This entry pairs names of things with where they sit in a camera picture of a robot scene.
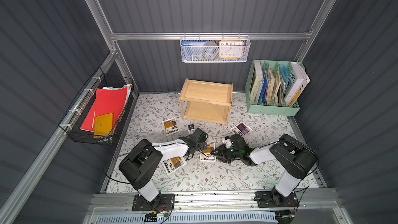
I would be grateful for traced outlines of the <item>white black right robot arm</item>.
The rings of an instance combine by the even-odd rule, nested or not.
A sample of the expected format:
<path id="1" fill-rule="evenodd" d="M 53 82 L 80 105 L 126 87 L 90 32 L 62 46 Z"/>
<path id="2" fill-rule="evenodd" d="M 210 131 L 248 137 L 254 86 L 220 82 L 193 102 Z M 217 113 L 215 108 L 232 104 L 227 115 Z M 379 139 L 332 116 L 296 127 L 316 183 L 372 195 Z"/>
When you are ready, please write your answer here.
<path id="1" fill-rule="evenodd" d="M 242 161 L 247 166 L 257 166 L 263 162 L 277 160 L 285 169 L 278 183 L 272 188 L 273 201 L 282 204 L 294 195 L 294 190 L 310 170 L 319 162 L 313 149 L 297 141 L 288 134 L 282 135 L 278 141 L 262 147 L 251 148 L 244 138 L 234 134 L 210 152 L 221 162 L 231 163 Z"/>

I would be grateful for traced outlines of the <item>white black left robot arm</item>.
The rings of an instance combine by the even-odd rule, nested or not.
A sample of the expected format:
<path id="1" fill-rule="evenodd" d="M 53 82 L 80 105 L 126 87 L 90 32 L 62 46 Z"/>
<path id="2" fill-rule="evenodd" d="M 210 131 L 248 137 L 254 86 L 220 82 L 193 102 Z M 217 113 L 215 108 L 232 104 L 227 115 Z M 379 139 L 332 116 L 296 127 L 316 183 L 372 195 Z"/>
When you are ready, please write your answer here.
<path id="1" fill-rule="evenodd" d="M 152 143 L 143 139 L 120 162 L 119 171 L 138 191 L 140 197 L 152 202 L 160 194 L 151 180 L 158 165 L 167 160 L 184 158 L 207 149 L 207 138 L 208 134 L 197 128 L 190 135 L 171 142 Z"/>

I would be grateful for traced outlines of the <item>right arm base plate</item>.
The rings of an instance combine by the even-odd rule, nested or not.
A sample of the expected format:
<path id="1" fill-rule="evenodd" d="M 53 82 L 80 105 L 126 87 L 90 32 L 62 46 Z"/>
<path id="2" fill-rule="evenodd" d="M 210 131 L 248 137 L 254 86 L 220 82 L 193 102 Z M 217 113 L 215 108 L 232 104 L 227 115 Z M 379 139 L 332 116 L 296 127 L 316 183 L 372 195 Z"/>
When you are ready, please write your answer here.
<path id="1" fill-rule="evenodd" d="M 293 191 L 287 197 L 278 191 L 257 191 L 254 200 L 259 208 L 299 207 L 299 199 Z"/>

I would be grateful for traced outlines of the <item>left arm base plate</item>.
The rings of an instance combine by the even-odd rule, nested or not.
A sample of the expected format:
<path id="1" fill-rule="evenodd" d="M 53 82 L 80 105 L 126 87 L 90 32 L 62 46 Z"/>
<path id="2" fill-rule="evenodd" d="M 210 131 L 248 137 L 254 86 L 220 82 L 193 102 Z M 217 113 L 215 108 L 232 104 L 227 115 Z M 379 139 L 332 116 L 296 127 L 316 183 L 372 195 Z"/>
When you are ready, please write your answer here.
<path id="1" fill-rule="evenodd" d="M 143 196 L 136 195 L 133 200 L 132 211 L 172 211 L 175 204 L 174 194 L 159 194 L 152 201 L 147 201 Z"/>

